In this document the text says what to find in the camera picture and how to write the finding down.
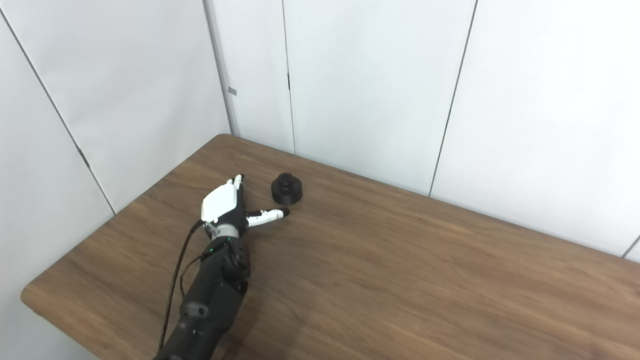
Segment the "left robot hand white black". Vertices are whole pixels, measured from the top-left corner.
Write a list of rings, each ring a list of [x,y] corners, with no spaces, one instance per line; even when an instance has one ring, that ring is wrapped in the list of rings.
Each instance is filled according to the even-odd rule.
[[[240,238],[249,228],[278,221],[290,214],[287,207],[246,210],[244,178],[243,174],[229,178],[202,200],[200,219],[210,239]]]

